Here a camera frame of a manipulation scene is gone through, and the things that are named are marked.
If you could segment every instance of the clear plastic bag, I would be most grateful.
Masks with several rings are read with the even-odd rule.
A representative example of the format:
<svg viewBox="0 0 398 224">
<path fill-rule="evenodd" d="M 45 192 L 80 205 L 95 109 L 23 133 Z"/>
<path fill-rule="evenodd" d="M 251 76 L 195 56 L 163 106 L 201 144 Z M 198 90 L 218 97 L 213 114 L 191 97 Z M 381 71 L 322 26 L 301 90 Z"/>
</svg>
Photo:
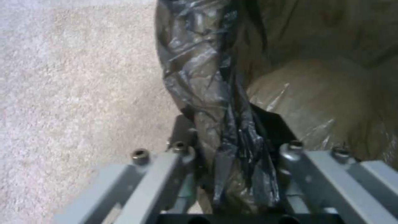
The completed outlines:
<svg viewBox="0 0 398 224">
<path fill-rule="evenodd" d="M 280 114 L 308 150 L 344 145 L 359 160 L 398 169 L 398 113 L 389 88 L 345 58 L 297 59 L 255 81 L 248 95 Z"/>
</svg>

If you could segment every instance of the black plastic bag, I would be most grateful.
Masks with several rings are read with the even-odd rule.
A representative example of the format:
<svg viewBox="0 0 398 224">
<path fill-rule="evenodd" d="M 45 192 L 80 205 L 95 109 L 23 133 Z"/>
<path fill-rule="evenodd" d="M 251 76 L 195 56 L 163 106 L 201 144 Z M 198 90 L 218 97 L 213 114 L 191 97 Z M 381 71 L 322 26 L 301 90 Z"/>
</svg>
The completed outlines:
<svg viewBox="0 0 398 224">
<path fill-rule="evenodd" d="M 159 0 L 157 50 L 164 84 L 194 121 L 214 177 L 213 207 L 258 212 L 279 201 L 270 146 L 245 86 L 267 68 L 256 1 Z"/>
</svg>

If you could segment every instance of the trash bag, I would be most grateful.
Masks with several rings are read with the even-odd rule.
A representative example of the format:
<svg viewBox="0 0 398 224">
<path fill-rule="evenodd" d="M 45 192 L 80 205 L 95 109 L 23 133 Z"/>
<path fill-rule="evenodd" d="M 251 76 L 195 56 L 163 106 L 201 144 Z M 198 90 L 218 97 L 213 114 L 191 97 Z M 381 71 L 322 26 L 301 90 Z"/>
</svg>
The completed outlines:
<svg viewBox="0 0 398 224">
<path fill-rule="evenodd" d="M 398 167 L 397 9 L 394 0 L 158 0 L 164 84 L 196 125 L 213 208 L 251 213 L 280 201 L 275 149 L 247 88 L 310 150 L 344 145 Z"/>
<path fill-rule="evenodd" d="M 256 1 L 158 0 L 156 38 L 164 84 L 194 121 L 213 172 L 214 208 L 252 213 L 274 206 L 275 168 L 245 91 L 267 70 Z"/>
<path fill-rule="evenodd" d="M 344 146 L 358 160 L 398 170 L 398 107 L 378 79 L 342 57 L 296 59 L 258 79 L 248 95 L 282 116 L 307 150 Z"/>
</svg>

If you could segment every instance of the screw head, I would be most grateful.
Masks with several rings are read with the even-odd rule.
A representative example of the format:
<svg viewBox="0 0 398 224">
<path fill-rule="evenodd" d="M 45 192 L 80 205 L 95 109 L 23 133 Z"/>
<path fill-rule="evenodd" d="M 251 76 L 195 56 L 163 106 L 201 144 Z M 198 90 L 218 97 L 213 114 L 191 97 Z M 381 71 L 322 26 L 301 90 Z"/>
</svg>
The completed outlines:
<svg viewBox="0 0 398 224">
<path fill-rule="evenodd" d="M 303 143 L 298 140 L 293 140 L 289 142 L 289 151 L 301 152 L 303 148 L 304 148 Z"/>
<path fill-rule="evenodd" d="M 348 162 L 348 159 L 350 158 L 350 154 L 348 152 L 348 149 L 343 146 L 336 146 L 332 148 L 332 157 L 339 163 L 346 163 Z"/>
<path fill-rule="evenodd" d="M 182 141 L 176 141 L 172 145 L 173 152 L 175 153 L 187 153 L 188 148 Z"/>
<path fill-rule="evenodd" d="M 145 165 L 149 162 L 149 151 L 146 149 L 136 149 L 131 153 L 134 164 Z"/>
</svg>

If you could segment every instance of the floor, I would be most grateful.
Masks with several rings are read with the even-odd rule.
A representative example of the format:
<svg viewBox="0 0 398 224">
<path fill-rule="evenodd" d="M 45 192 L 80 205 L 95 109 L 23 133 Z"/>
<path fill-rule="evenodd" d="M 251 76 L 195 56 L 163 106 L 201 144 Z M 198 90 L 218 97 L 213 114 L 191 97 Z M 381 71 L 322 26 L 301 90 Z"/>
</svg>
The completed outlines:
<svg viewBox="0 0 398 224">
<path fill-rule="evenodd" d="M 97 168 L 166 147 L 156 2 L 0 2 L 0 223 L 51 223 Z"/>
</svg>

